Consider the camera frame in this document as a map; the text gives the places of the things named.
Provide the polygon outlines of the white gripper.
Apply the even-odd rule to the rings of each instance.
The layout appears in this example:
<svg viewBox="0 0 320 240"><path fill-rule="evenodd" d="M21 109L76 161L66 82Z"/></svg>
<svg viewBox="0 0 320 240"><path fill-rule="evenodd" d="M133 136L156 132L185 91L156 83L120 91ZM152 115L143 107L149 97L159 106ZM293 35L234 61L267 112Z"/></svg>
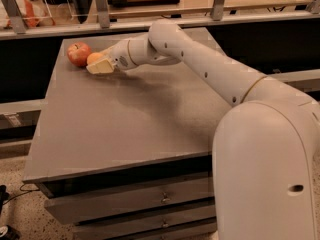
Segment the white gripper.
<svg viewBox="0 0 320 240"><path fill-rule="evenodd" d="M111 47L111 50L104 49L101 51L103 55L109 53L111 62L107 58L90 59L88 61L87 70L91 74L109 74L117 70L130 70L137 67L129 54L129 41L121 40Z"/></svg>

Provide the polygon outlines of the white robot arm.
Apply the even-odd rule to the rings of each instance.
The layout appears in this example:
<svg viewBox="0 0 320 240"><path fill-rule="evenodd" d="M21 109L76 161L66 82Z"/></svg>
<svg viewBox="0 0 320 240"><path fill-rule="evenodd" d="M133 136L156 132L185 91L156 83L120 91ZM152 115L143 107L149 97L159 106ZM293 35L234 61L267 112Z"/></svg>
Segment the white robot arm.
<svg viewBox="0 0 320 240"><path fill-rule="evenodd" d="M231 105L212 146L219 240L318 240L312 162L320 106L304 92L189 37L175 22L87 59L92 74L183 62Z"/></svg>

